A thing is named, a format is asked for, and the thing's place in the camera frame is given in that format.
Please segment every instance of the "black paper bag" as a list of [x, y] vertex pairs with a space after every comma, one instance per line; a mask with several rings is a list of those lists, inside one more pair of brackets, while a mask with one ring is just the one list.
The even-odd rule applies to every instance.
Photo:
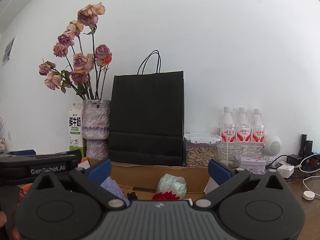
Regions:
[[114, 77], [110, 160], [181, 166], [183, 132], [183, 71]]

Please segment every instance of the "white round speaker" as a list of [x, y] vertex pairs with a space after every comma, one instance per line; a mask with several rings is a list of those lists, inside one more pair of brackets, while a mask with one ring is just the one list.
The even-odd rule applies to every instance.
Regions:
[[281, 140], [276, 135], [267, 135], [264, 138], [263, 153], [267, 156], [276, 156], [281, 151]]

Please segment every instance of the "wooden table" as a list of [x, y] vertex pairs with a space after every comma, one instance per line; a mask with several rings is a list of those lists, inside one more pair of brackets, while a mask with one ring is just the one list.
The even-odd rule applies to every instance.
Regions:
[[[303, 207], [306, 215], [306, 222], [299, 235], [298, 240], [318, 240], [320, 239], [320, 197], [314, 200], [305, 200], [302, 194], [307, 189], [302, 184], [302, 179], [288, 182], [297, 200]], [[316, 193], [320, 194], [320, 178], [309, 179], [306, 185]]]

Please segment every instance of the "red and white label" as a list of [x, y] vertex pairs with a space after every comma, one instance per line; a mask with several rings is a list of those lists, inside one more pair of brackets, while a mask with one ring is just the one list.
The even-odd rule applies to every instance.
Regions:
[[254, 130], [252, 134], [252, 141], [263, 142], [264, 141], [264, 129]]
[[221, 130], [221, 141], [222, 142], [234, 142], [236, 139], [235, 129]]
[[249, 142], [251, 140], [251, 128], [241, 128], [237, 130], [237, 141]]

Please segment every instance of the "bag handle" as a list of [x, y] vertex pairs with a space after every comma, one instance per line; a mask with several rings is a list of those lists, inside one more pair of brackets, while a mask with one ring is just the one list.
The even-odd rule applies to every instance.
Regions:
[[139, 69], [138, 69], [138, 72], [137, 72], [137, 75], [139, 75], [139, 71], [140, 71], [140, 68], [142, 67], [143, 63], [144, 63], [144, 66], [143, 66], [143, 69], [142, 69], [142, 73], [141, 75], [143, 75], [143, 71], [144, 71], [144, 68], [146, 67], [146, 63], [147, 61], [149, 60], [149, 58], [153, 55], [153, 54], [157, 54], [158, 55], [158, 62], [157, 62], [157, 70], [156, 70], [156, 73], [158, 73], [158, 68], [159, 68], [159, 73], [160, 73], [160, 69], [161, 69], [161, 57], [160, 57], [160, 53], [159, 51], [156, 49], [154, 50], [153, 52], [151, 52], [149, 54], [148, 57], [145, 58], [145, 60], [141, 63]]

